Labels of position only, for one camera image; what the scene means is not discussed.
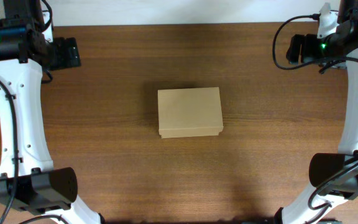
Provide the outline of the cardboard box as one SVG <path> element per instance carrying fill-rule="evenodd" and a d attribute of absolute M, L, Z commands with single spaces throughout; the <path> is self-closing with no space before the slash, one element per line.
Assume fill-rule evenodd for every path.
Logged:
<path fill-rule="evenodd" d="M 157 95 L 161 138 L 217 136 L 223 131 L 218 87 L 159 90 Z"/>

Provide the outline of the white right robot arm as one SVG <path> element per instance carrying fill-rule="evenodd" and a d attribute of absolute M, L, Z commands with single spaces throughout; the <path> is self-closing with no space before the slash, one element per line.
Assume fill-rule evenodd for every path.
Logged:
<path fill-rule="evenodd" d="M 358 0 L 325 4 L 311 16 L 316 34 L 297 34 L 287 50 L 288 69 L 319 65 L 347 72 L 346 118 L 336 153 L 317 153 L 309 166 L 306 189 L 289 206 L 277 211 L 275 223 L 318 223 L 335 207 L 358 197 Z"/>

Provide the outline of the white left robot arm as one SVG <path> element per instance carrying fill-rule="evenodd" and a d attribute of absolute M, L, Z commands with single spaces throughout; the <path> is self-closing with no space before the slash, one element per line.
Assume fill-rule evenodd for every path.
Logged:
<path fill-rule="evenodd" d="M 3 223 L 11 210 L 33 221 L 104 223 L 78 195 L 75 171 L 55 169 L 44 133 L 42 85 L 54 70 L 79 67 L 74 38 L 53 36 L 47 1 L 4 1 L 0 19 L 0 204 Z"/>

